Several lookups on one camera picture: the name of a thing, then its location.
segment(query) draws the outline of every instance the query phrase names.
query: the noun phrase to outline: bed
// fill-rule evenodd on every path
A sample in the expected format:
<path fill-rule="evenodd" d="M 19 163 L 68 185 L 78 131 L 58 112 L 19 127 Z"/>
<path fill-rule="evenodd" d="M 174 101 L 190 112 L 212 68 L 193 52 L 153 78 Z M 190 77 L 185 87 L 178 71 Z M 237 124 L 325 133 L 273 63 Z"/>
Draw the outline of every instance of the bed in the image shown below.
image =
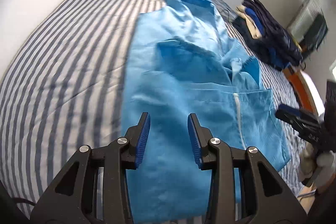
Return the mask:
<path fill-rule="evenodd" d="M 222 0 L 211 1 L 229 35 L 254 55 L 230 24 L 235 12 Z M 105 146 L 119 135 L 137 16 L 164 5 L 164 0 L 65 0 L 24 43 L 0 85 L 0 180 L 12 197 L 36 202 L 78 147 Z M 276 107 L 298 107 L 284 74 L 261 62 L 260 67 Z M 302 188 L 298 155 L 305 144 L 288 124 L 282 126 L 291 160 L 280 174 L 296 195 Z M 31 212 L 29 205 L 19 208 Z"/>

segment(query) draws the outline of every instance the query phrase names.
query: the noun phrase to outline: silver bolt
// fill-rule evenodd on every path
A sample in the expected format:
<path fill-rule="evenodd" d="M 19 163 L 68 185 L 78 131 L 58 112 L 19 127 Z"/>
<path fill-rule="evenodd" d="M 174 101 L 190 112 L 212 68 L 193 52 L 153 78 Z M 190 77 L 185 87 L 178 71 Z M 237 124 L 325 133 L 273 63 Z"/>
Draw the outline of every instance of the silver bolt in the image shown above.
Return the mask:
<path fill-rule="evenodd" d="M 212 138 L 212 139 L 210 140 L 210 142 L 211 142 L 212 144 L 216 144 L 216 145 L 221 143 L 221 141 L 220 141 L 219 138 Z"/>
<path fill-rule="evenodd" d="M 256 153 L 258 153 L 258 148 L 254 147 L 254 146 L 251 146 L 251 147 L 249 147 L 249 152 L 252 153 L 252 154 L 256 154 Z"/>
<path fill-rule="evenodd" d="M 87 152 L 87 151 L 89 151 L 89 147 L 87 145 L 82 145 L 79 148 L 79 151 L 82 152 L 82 153 Z"/>
<path fill-rule="evenodd" d="M 124 137 L 118 139 L 118 144 L 125 144 L 127 142 L 128 142 L 128 140 L 126 138 L 124 138 Z"/>

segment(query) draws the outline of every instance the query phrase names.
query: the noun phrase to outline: blue garment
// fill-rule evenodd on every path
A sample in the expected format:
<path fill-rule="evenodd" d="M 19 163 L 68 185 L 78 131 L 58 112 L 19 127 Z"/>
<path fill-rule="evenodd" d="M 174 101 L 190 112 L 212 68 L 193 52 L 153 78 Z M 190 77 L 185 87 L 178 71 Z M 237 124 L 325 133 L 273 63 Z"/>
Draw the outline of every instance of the blue garment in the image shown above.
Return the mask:
<path fill-rule="evenodd" d="M 151 115 L 143 162 L 127 170 L 135 223 L 205 214 L 211 172 L 195 164 L 190 113 L 230 146 L 258 147 L 277 170 L 289 160 L 258 60 L 228 36 L 209 0 L 166 2 L 140 15 L 126 64 L 122 132 L 143 111 Z"/>
<path fill-rule="evenodd" d="M 261 33 L 262 36 L 265 35 L 265 29 L 264 29 L 264 26 L 261 24 L 259 18 L 257 17 L 257 15 L 255 14 L 255 12 L 251 9 L 251 8 L 245 8 L 245 14 L 247 14 L 248 16 L 250 16 L 255 25 L 257 26 L 259 32 Z"/>

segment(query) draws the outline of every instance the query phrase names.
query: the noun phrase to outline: white zipper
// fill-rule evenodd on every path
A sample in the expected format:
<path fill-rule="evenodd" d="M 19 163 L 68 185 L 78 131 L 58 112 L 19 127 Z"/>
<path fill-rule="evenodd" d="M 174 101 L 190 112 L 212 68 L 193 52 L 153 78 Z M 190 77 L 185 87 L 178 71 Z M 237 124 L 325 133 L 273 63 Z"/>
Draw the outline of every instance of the white zipper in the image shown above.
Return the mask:
<path fill-rule="evenodd" d="M 240 134 L 240 140 L 241 140 L 241 144 L 243 145 L 244 150 L 246 150 L 246 145 L 244 143 L 243 134 L 242 134 L 242 114 L 241 114 L 239 95 L 238 95 L 238 93 L 233 93 L 233 96 L 234 96 L 235 102 L 236 102 L 237 121 L 238 121 L 238 130 L 239 130 L 239 134 Z"/>

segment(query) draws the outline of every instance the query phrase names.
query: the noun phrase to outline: beige cloth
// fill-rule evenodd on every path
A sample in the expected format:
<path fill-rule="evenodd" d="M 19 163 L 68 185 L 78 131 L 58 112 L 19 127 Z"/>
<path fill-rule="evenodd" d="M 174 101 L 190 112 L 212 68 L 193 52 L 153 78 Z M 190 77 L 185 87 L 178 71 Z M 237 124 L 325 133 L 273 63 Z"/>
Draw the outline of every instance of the beige cloth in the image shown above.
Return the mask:
<path fill-rule="evenodd" d="M 255 25 L 254 20 L 250 16 L 245 14 L 245 8 L 246 8 L 245 6 L 239 5 L 236 9 L 236 13 L 246 20 L 247 27 L 250 30 L 253 39 L 259 39 L 262 37 L 262 35 L 257 25 Z"/>

